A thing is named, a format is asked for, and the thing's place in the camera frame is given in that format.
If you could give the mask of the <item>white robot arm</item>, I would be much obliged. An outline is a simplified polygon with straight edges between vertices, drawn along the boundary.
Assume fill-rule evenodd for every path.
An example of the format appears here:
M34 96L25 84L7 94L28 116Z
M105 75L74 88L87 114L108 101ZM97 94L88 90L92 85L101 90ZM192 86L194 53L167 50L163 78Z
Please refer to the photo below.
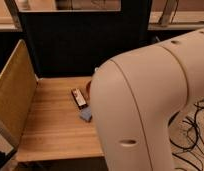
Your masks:
M109 171L174 171L168 122L202 99L204 29L107 60L90 108Z

